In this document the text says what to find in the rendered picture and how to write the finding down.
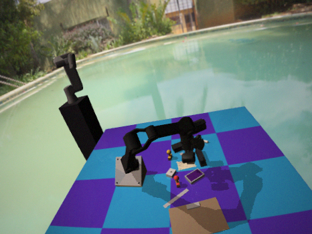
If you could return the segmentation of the cream paper card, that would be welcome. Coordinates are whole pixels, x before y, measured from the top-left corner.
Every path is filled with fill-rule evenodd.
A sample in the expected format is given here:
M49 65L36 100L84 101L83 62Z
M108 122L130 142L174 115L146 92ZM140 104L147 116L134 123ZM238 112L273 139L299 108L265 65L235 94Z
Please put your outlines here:
M196 164L182 163L182 161L177 162L178 170L182 170L182 169L185 169L185 168L191 168L191 167L195 167L195 166L196 166Z

